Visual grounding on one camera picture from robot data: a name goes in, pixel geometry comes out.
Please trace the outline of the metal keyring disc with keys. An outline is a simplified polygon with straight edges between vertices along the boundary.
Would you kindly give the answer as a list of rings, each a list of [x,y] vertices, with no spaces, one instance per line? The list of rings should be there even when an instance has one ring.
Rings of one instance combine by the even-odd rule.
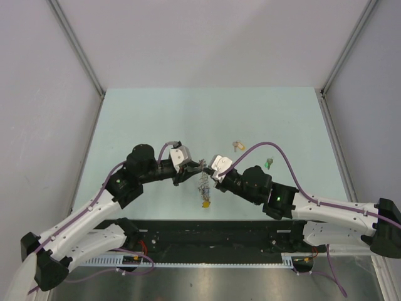
[[[211,205],[211,196],[210,196],[209,175],[206,172],[207,164],[204,159],[199,161],[199,167],[201,169],[201,173],[198,183],[198,191],[202,199],[202,208],[207,209]]]

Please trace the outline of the green tagged key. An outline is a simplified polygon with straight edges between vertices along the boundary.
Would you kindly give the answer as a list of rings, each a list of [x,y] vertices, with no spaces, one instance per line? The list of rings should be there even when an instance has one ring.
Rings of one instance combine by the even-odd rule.
[[[273,162],[274,162],[274,159],[271,157],[271,158],[267,158],[267,160],[266,160],[266,163],[265,163],[265,168],[267,168],[268,170],[270,170],[270,168],[271,168],[271,165],[273,164]]]

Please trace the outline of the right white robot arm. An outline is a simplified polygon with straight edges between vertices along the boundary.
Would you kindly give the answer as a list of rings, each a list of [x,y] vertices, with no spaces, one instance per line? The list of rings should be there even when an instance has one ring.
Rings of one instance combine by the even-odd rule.
[[[299,185],[274,182],[260,166],[243,173],[223,167],[181,167],[174,184],[186,181],[193,174],[204,172],[215,187],[261,205],[269,217],[324,223],[335,228],[328,236],[329,244],[363,245],[376,255],[400,258],[400,211],[395,203],[381,198],[377,203],[348,203],[305,193]]]

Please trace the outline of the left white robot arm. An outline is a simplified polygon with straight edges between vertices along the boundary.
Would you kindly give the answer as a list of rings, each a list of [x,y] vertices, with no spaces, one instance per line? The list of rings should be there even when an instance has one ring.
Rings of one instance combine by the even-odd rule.
[[[155,158],[151,145],[136,145],[126,160],[109,172],[97,194],[77,212],[40,235],[29,232],[21,238],[22,260],[32,253],[36,255],[33,278],[38,288],[48,291],[58,286],[73,263],[68,252],[95,226],[143,194],[144,184],[171,179],[178,186],[202,168],[180,142],[173,143],[164,160]]]

